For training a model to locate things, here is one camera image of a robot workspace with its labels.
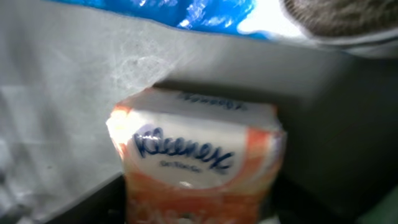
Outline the blue Oreo cookie pack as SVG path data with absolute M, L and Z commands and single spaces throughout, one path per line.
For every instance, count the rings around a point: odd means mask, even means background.
M 356 45 L 397 38 L 397 0 L 56 0 L 182 30 Z

